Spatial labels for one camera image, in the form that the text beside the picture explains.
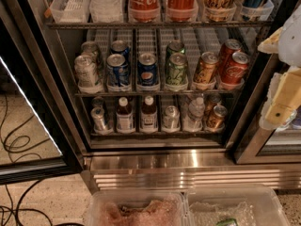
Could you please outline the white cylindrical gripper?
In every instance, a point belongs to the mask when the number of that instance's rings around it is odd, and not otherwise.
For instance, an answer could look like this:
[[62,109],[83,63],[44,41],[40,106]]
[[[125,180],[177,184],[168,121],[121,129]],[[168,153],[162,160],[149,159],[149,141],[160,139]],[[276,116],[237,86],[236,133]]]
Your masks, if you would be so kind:
[[301,5],[283,27],[258,45],[265,54],[277,54],[290,65],[284,74],[275,73],[268,92],[268,107],[264,119],[273,125],[283,124],[301,105]]

